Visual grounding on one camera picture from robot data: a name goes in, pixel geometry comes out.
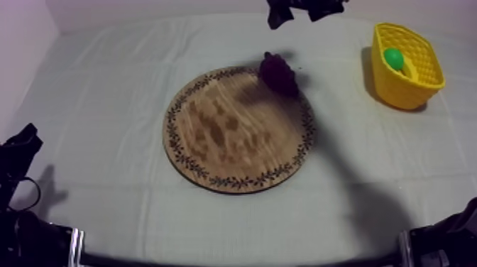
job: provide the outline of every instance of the round wooden tray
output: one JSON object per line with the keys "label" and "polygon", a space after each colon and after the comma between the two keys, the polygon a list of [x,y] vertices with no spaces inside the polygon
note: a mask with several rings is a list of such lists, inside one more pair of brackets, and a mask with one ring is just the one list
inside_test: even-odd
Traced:
{"label": "round wooden tray", "polygon": [[191,182],[215,192],[266,190],[303,164],[313,143],[304,97],[272,92],[247,67],[208,72],[187,84],[168,107],[163,143]]}

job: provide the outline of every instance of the white wall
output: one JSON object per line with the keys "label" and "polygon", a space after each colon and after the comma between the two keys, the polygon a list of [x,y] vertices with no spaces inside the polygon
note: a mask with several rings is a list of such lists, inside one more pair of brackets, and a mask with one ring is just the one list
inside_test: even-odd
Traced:
{"label": "white wall", "polygon": [[57,35],[44,0],[0,0],[0,143]]}
{"label": "white wall", "polygon": [[[267,13],[266,0],[47,0],[61,31],[124,21],[204,13]],[[476,0],[350,0],[343,16],[425,26],[468,35]]]}

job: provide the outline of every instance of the robotic claw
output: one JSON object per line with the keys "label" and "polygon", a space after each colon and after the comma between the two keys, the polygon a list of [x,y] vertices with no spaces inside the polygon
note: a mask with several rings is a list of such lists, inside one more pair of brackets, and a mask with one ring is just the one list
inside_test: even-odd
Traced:
{"label": "robotic claw", "polygon": [[[347,0],[267,0],[268,24],[276,29],[292,20],[290,8],[308,11],[312,21],[344,11]],[[0,266],[165,266],[139,263],[87,253],[84,232],[43,222],[34,213],[14,210],[9,203],[25,177],[34,155],[43,142],[37,129],[29,124],[18,135],[0,146]],[[396,252],[384,258],[353,263],[335,263],[340,267],[477,267],[477,198],[461,213],[427,227],[402,232]]]}

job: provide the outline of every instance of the white tablecloth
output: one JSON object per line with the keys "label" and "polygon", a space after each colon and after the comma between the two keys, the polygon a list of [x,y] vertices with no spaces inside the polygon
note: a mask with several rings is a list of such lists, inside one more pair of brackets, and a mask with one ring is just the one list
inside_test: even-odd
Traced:
{"label": "white tablecloth", "polygon": [[[372,87],[373,23],[266,15],[126,24],[59,38],[10,127],[45,144],[29,175],[42,217],[87,232],[87,250],[167,263],[330,263],[376,255],[402,229],[460,212],[477,194],[476,44],[419,31],[447,80],[422,112],[390,109]],[[162,145],[164,112],[194,77],[281,53],[299,75],[322,132],[282,185],[255,195],[203,190]],[[22,185],[16,202],[25,202]]]}

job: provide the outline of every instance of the decorative floral border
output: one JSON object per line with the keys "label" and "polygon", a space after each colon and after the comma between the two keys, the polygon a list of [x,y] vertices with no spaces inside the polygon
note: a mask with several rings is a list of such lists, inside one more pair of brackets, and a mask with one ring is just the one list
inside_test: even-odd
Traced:
{"label": "decorative floral border", "polygon": [[213,75],[205,75],[203,79],[196,82],[193,87],[187,88],[181,95],[179,95],[174,104],[169,108],[165,119],[166,131],[168,133],[168,143],[167,146],[170,147],[173,157],[171,160],[175,160],[176,163],[183,165],[189,171],[195,173],[198,178],[202,178],[209,181],[209,184],[217,188],[230,187],[234,190],[240,190],[243,187],[263,187],[267,181],[274,181],[278,179],[282,174],[290,174],[295,168],[300,167],[305,161],[305,156],[307,155],[308,150],[312,147],[313,136],[316,131],[313,126],[313,116],[311,107],[308,105],[306,99],[300,96],[300,106],[301,106],[301,117],[302,117],[302,126],[305,128],[305,134],[302,136],[302,142],[297,147],[297,153],[292,157],[291,163],[285,163],[279,165],[273,170],[269,170],[266,173],[261,173],[260,176],[255,178],[250,178],[248,176],[244,178],[237,177],[227,177],[220,178],[218,176],[210,177],[209,172],[191,156],[186,156],[183,151],[184,147],[181,144],[180,136],[177,133],[177,126],[175,125],[176,116],[181,111],[182,105],[187,101],[187,98],[190,97],[195,92],[206,87],[212,80],[220,80],[225,77],[232,77],[241,73],[249,73],[252,75],[258,75],[257,70],[247,68],[247,67],[234,67],[225,70],[220,70]]}

